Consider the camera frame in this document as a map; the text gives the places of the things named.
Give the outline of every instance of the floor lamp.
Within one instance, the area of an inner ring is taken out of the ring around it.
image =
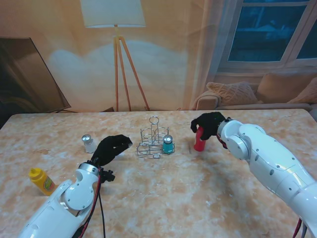
[[[118,94],[118,55],[122,70],[125,95],[128,101],[129,111],[131,104],[125,77],[122,58],[121,44],[129,59],[134,77],[142,94],[146,110],[150,110],[147,99],[143,92],[138,74],[135,70],[130,52],[123,36],[119,35],[119,27],[145,27],[145,21],[140,0],[81,0],[81,8],[85,26],[89,28],[114,27],[115,37],[113,39],[114,50],[114,72],[115,72],[115,108],[119,111]]]

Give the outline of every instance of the lamp stand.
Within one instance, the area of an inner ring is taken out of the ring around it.
[[[120,59],[120,64],[121,64],[121,70],[122,70],[122,77],[123,77],[123,83],[124,83],[124,89],[125,89],[125,95],[127,97],[127,101],[128,101],[128,107],[129,107],[129,111],[131,111],[131,104],[130,104],[130,98],[129,98],[129,92],[128,92],[128,87],[127,87],[127,81],[125,78],[125,71],[124,71],[124,64],[123,64],[123,58],[122,58],[122,51],[121,51],[121,45],[120,42],[123,45],[124,51],[127,54],[127,57],[129,59],[132,71],[134,73],[134,77],[137,81],[138,87],[140,89],[140,92],[142,94],[144,103],[145,103],[145,108],[147,111],[150,110],[147,99],[145,98],[145,94],[143,92],[142,86],[140,84],[140,80],[137,74],[137,71],[135,70],[130,52],[128,50],[127,44],[125,43],[125,39],[123,36],[119,36],[118,35],[118,29],[117,29],[117,25],[114,26],[115,31],[116,31],[116,36],[113,39],[113,49],[114,49],[114,68],[115,68],[115,109],[116,112],[119,111],[119,94],[118,94],[118,54],[119,54],[119,59]]]

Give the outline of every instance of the silver cap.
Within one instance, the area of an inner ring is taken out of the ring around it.
[[[165,135],[163,137],[163,141],[165,144],[170,144],[173,142],[173,137],[171,135]]]
[[[81,137],[82,141],[84,142],[85,145],[89,145],[91,144],[91,142],[93,142],[92,138],[91,138],[91,135],[89,134],[86,134],[86,135],[83,135]]]

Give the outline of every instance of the red can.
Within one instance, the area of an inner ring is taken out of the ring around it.
[[[204,129],[200,126],[196,132],[196,142],[194,145],[194,149],[197,151],[203,151],[205,149],[206,141],[200,139],[203,133],[204,133]]]

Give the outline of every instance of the marble table surface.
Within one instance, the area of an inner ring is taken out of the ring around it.
[[[317,124],[304,110],[221,111],[258,124],[303,163],[317,179]],[[85,153],[83,134],[99,142],[124,134],[133,147],[105,166],[116,176],[101,196],[106,237],[290,238],[298,217],[264,188],[246,162],[235,159],[216,138],[204,152],[193,149],[190,122],[202,111],[15,115],[0,130],[0,237],[16,237],[46,197],[29,181],[30,167],[55,183],[74,179]],[[136,145],[149,117],[169,126],[176,151],[160,159],[139,158]],[[97,203],[86,238],[102,237]]]

